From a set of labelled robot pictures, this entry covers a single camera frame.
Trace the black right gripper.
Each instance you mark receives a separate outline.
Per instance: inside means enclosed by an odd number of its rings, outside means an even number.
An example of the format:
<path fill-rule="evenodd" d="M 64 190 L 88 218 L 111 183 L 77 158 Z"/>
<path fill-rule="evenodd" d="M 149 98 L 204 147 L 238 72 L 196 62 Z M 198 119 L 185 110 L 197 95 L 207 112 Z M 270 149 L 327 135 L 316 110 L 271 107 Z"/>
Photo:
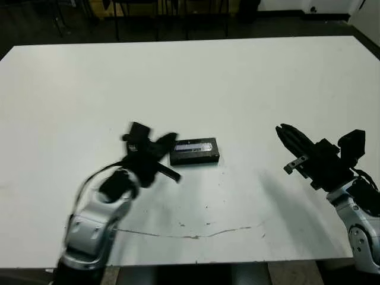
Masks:
<path fill-rule="evenodd" d="M 313 143 L 297 128 L 281 123 L 275 131 L 283 145 L 296 156 L 284 170 L 297 170 L 305 179 L 311 179 L 313 189 L 332 192 L 350 182 L 354 173 L 339 158 L 339 148 L 325 138 Z"/>

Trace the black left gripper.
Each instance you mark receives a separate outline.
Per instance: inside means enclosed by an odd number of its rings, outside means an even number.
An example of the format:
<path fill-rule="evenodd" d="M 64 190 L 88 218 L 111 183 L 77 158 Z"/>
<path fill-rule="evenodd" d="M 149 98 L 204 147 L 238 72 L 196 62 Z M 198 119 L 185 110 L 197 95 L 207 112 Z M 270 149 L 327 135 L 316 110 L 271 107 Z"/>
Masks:
<path fill-rule="evenodd" d="M 141 187 L 150 187 L 158 173 L 179 183 L 181 175 L 160 163 L 173 149 L 177 136 L 177 133 L 169 132 L 156 141 L 126 140 L 127 155 L 122 159 L 122 165 L 137 176 Z"/>

